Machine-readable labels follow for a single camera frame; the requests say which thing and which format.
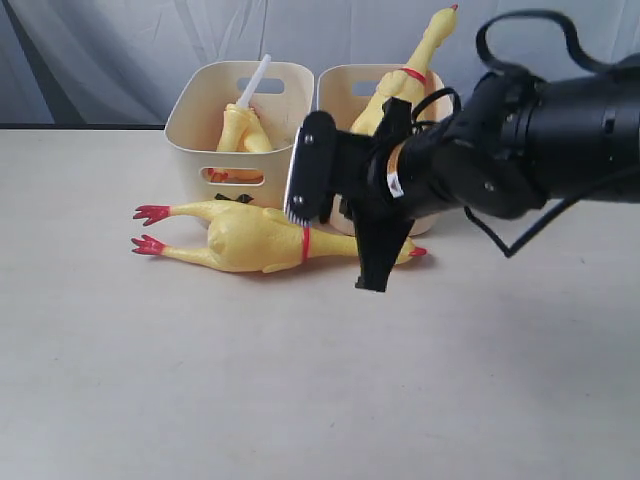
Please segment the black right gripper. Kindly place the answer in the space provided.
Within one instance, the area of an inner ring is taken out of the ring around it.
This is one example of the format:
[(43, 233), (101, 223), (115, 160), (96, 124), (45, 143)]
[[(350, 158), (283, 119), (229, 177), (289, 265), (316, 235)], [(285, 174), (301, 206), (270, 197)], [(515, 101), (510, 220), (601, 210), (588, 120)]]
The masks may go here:
[(505, 140), (506, 118), (527, 83), (488, 74), (441, 121), (419, 122), (421, 103), (391, 97), (373, 135), (337, 132), (331, 188), (352, 218), (360, 273), (355, 287), (385, 292), (419, 217), (469, 207), (501, 219), (539, 209), (546, 196)]

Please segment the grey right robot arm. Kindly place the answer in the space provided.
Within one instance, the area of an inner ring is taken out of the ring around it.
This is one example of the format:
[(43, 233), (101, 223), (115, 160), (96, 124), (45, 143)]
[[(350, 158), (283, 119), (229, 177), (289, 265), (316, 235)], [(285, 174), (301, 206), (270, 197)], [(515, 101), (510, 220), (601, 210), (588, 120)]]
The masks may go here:
[(616, 65), (549, 83), (526, 71), (487, 73), (441, 121), (392, 98), (374, 135), (340, 133), (335, 191), (355, 227), (357, 287), (382, 292), (414, 222), (461, 208), (475, 225), (538, 210), (514, 256), (582, 200), (639, 199), (639, 74)]

